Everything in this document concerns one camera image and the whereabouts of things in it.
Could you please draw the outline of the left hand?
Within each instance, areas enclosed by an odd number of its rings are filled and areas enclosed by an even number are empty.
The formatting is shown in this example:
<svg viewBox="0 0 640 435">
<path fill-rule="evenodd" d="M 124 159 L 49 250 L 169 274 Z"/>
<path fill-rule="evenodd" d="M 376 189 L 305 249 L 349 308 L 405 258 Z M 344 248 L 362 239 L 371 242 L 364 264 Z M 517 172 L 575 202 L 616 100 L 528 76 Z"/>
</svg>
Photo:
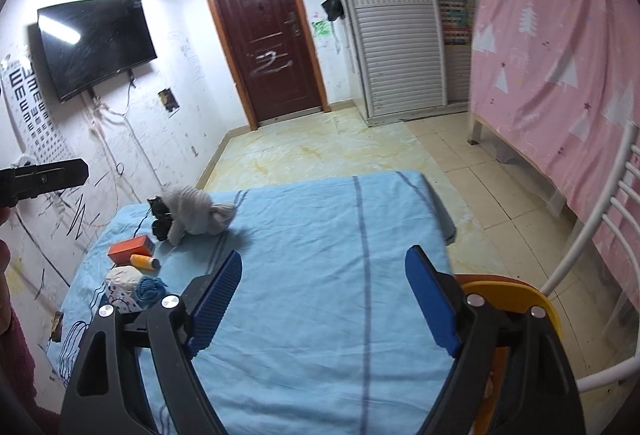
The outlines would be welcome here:
<svg viewBox="0 0 640 435">
<path fill-rule="evenodd" d="M 11 324 L 12 306 L 8 282 L 6 282 L 6 270 L 11 260 L 11 252 L 8 244 L 0 240 L 0 335 L 3 335 Z"/>
</svg>

